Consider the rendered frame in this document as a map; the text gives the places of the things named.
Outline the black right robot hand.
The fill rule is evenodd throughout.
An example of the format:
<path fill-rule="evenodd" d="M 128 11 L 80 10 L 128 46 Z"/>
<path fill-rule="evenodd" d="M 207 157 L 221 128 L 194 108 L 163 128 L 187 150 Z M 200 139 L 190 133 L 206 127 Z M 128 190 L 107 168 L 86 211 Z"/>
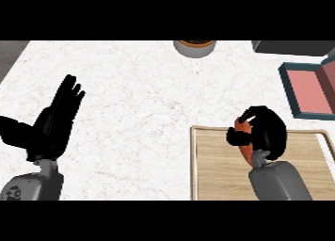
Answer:
<path fill-rule="evenodd" d="M 250 124 L 250 143 L 253 150 L 268 151 L 268 160 L 275 160 L 284 153 L 287 132 L 285 125 L 275 112 L 265 106 L 250 106 L 243 112 L 238 121 L 243 122 L 249 118 Z M 240 134 L 234 128 L 226 129 L 226 143 L 238 146 Z"/>

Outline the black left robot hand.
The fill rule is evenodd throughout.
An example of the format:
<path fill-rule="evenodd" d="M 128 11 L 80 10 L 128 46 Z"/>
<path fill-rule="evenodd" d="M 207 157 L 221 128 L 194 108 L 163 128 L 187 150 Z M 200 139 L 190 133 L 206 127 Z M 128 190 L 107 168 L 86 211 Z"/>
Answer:
<path fill-rule="evenodd" d="M 73 119 L 77 114 L 83 91 L 76 77 L 67 74 L 61 80 L 52 102 L 29 125 L 0 116 L 0 137 L 7 145 L 26 150 L 26 160 L 57 159 L 66 149 Z"/>

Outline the pale wooden tray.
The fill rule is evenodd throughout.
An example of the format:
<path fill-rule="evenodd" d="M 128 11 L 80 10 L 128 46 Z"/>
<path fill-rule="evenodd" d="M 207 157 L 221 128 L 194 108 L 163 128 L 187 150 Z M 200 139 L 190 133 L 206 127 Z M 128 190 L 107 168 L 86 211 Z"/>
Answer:
<path fill-rule="evenodd" d="M 226 144 L 225 127 L 190 128 L 191 200 L 254 201 L 238 148 Z M 296 167 L 313 201 L 335 201 L 335 147 L 324 130 L 288 130 L 280 160 Z"/>

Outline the teal and pink open box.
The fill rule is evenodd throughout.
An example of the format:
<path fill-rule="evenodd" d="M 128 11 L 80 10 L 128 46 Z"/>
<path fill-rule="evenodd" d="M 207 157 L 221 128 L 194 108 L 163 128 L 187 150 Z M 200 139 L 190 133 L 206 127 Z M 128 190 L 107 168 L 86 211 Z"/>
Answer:
<path fill-rule="evenodd" d="M 293 117 L 335 121 L 335 55 L 319 64 L 284 62 L 277 70 Z"/>

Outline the dark grey flat appliance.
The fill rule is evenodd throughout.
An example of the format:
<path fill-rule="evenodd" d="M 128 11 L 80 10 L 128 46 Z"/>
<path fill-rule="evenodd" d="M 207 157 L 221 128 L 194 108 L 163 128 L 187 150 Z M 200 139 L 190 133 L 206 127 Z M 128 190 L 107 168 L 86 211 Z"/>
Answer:
<path fill-rule="evenodd" d="M 335 48 L 335 40 L 253 40 L 252 50 L 262 54 L 324 56 Z"/>

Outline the grey cup with orange rim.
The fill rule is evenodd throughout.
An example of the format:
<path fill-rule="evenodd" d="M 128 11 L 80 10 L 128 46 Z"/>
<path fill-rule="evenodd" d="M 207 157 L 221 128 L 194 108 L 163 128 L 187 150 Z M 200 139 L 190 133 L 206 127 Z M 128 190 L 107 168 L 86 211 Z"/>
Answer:
<path fill-rule="evenodd" d="M 209 40 L 203 43 L 191 43 L 185 40 L 175 40 L 173 41 L 173 47 L 178 51 L 178 53 L 190 58 L 201 58 L 207 56 L 215 48 L 216 41 Z"/>

